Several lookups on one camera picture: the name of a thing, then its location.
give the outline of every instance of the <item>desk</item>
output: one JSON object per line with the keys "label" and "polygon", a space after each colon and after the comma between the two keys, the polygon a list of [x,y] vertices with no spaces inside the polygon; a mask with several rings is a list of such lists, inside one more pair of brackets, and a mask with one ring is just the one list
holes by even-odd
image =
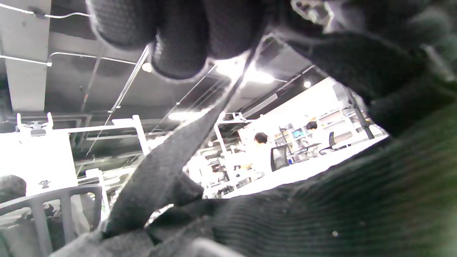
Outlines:
{"label": "desk", "polygon": [[308,179],[314,175],[326,171],[331,166],[336,165],[352,157],[353,155],[356,155],[357,153],[385,139],[386,137],[387,136],[380,136],[375,139],[364,141],[358,143],[357,145],[341,149],[339,151],[328,153],[326,155],[320,156],[319,158],[313,158],[308,161],[284,167],[258,180],[255,180],[242,188],[224,195],[223,198],[231,198],[239,195],[258,193],[283,184],[289,184]]}

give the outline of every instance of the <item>wire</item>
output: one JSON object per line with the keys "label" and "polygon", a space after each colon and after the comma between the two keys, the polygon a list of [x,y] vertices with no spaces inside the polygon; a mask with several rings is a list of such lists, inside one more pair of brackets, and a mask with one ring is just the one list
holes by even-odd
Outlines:
{"label": "wire", "polygon": [[[39,13],[35,13],[33,11],[27,11],[27,10],[24,10],[24,9],[20,9],[20,8],[16,8],[16,7],[9,6],[9,5],[4,5],[4,4],[0,4],[0,7],[6,8],[6,9],[9,9],[9,10],[13,10],[13,11],[22,12],[22,13],[25,13],[25,14],[31,14],[31,15],[36,15],[36,16],[40,15]],[[82,12],[73,12],[73,13],[69,13],[67,15],[63,15],[63,16],[50,15],[50,14],[45,14],[44,16],[47,17],[47,18],[53,18],[53,19],[63,19],[63,18],[67,18],[67,17],[73,16],[73,15],[80,15],[80,16],[90,17],[89,14],[82,13]]]}
{"label": "wire", "polygon": [[62,16],[49,15],[49,14],[45,14],[44,16],[45,16],[45,17],[48,17],[48,18],[53,18],[53,19],[63,19],[63,18],[67,18],[67,17],[73,16],[73,15],[81,15],[81,16],[90,17],[89,14],[87,14],[87,13],[82,13],[82,12],[72,12],[72,13],[69,13],[69,14],[67,14],[67,15],[62,15]]}

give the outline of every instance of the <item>ceiling pipe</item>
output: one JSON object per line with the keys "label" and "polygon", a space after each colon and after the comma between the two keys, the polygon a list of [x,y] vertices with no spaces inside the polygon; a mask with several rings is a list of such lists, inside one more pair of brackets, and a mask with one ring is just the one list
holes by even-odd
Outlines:
{"label": "ceiling pipe", "polygon": [[89,83],[87,84],[87,88],[85,90],[83,104],[81,105],[81,112],[84,112],[84,108],[86,106],[87,99],[89,98],[90,89],[92,88],[92,85],[94,84],[95,77],[97,76],[98,66],[100,66],[100,61],[101,61],[102,55],[104,53],[105,53],[105,46],[102,45],[100,52],[98,53],[98,56],[97,56],[97,61],[95,62],[95,65],[94,65],[94,69],[92,70],[92,73],[90,75]]}
{"label": "ceiling pipe", "polygon": [[0,55],[0,58],[14,60],[14,61],[27,62],[27,63],[33,63],[33,64],[41,64],[41,65],[46,65],[47,67],[51,67],[53,65],[53,63],[50,63],[50,62],[39,62],[39,61],[34,61],[34,60],[29,60],[29,59],[24,59],[24,58],[6,56],[6,55]]}
{"label": "ceiling pipe", "polygon": [[[130,89],[130,86],[132,85],[133,81],[135,80],[135,77],[137,76],[138,72],[140,71],[141,66],[143,65],[146,58],[148,57],[149,52],[150,52],[150,46],[148,45],[144,48],[143,53],[141,54],[140,58],[138,59],[138,62],[135,64],[135,67],[133,68],[132,73],[130,74],[130,77],[127,79],[127,82],[125,83],[124,88],[122,89],[121,93],[119,94],[119,97],[117,98],[116,102],[114,103],[113,107],[111,108],[104,126],[106,126],[108,124],[108,122],[111,119],[111,116],[116,111],[117,107],[121,105],[125,95],[127,94],[128,90]],[[96,136],[97,138],[100,137],[102,131],[103,130],[100,130],[98,132],[98,135]],[[92,148],[94,147],[95,143],[97,142],[97,138],[92,142],[92,144],[90,145],[89,149],[87,150],[87,153],[85,156],[88,156],[90,151],[92,151]]]}
{"label": "ceiling pipe", "polygon": [[184,100],[184,98],[186,98],[186,96],[188,96],[188,95],[189,95],[189,94],[190,94],[190,93],[191,93],[191,92],[192,92],[192,91],[193,91],[193,90],[194,90],[194,89],[195,89],[195,88],[196,88],[196,87],[206,78],[206,76],[207,76],[215,67],[216,67],[216,65],[214,65],[213,67],[211,67],[211,69],[206,73],[206,75],[203,76],[203,77],[202,77],[202,78],[201,78],[201,79],[200,79],[200,80],[199,80],[199,81],[198,81],[198,82],[197,82],[197,83],[187,92],[187,94],[185,94],[185,95],[181,98],[181,100],[179,100],[179,102],[177,102],[177,104],[174,105],[174,106],[171,108],[171,110],[169,110],[169,111],[167,112],[167,114],[159,121],[159,123],[157,123],[157,125],[150,131],[150,133],[154,132],[154,131],[157,129],[157,127],[158,127],[158,126],[168,117],[168,115],[170,115],[170,113],[172,113],[172,112],[176,109],[176,106],[178,106],[179,103],[181,103],[181,102]]}
{"label": "ceiling pipe", "polygon": [[[52,65],[52,60],[51,60],[51,57],[54,56],[54,55],[70,55],[70,56],[78,56],[78,57],[87,57],[87,58],[94,58],[96,59],[97,56],[95,55],[88,55],[88,54],[75,54],[75,53],[66,53],[66,52],[54,52],[52,54],[49,55],[48,57],[48,62],[51,63]],[[113,59],[113,58],[108,58],[108,57],[102,57],[103,60],[109,60],[109,61],[115,61],[115,62],[119,62],[119,63],[125,63],[125,64],[133,64],[135,65],[136,63],[134,62],[129,62],[129,61],[124,61],[124,60],[120,60],[120,59]]]}

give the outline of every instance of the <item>ceiling beam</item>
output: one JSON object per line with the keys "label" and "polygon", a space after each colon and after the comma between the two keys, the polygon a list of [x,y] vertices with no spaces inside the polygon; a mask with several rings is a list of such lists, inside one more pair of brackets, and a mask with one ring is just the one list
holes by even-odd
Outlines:
{"label": "ceiling beam", "polygon": [[[5,5],[50,13],[51,0],[2,0]],[[46,63],[49,18],[0,8],[2,55]],[[43,111],[47,66],[7,59],[6,71],[13,111]]]}

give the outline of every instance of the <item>black strap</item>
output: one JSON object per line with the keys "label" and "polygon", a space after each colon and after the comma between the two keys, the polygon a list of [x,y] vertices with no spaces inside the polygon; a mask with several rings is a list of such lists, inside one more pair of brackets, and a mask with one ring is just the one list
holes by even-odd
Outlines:
{"label": "black strap", "polygon": [[[244,71],[257,52],[251,51]],[[213,129],[243,77],[232,81],[223,97],[203,117],[181,125],[138,166],[113,206],[106,223],[106,237],[143,228],[154,211],[168,204],[184,205],[202,197],[203,188],[186,176],[182,168]]]}

